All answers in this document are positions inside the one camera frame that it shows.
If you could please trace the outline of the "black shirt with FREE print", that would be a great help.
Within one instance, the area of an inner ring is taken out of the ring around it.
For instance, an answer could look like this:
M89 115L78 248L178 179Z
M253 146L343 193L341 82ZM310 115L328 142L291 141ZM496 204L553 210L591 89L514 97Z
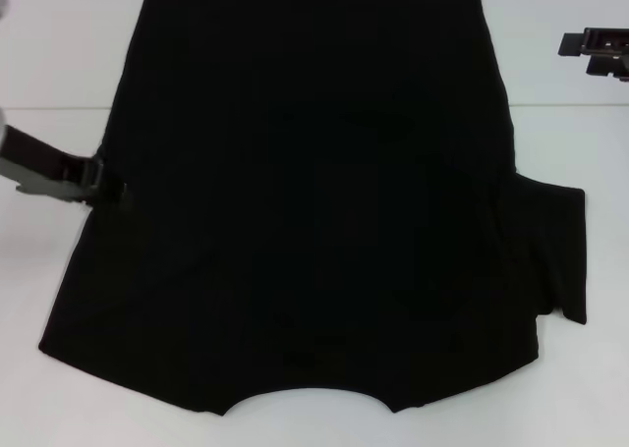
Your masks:
M197 412L299 388L392 412L586 316L583 191L518 174L482 0L143 0L42 335Z

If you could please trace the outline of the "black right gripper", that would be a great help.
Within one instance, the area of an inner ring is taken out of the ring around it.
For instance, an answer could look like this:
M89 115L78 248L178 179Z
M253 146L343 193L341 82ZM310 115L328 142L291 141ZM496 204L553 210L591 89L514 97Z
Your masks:
M585 28L582 32L563 34L559 56L629 56L629 28Z

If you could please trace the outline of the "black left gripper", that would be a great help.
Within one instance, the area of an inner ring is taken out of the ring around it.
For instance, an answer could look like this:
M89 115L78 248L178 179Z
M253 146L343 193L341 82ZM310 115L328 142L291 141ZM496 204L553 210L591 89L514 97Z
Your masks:
M17 183L30 196L49 196L67 202L100 202L121 206L128 185L116 177L102 181L103 163L97 156L76 156L59 150L12 126L0 139L0 176Z

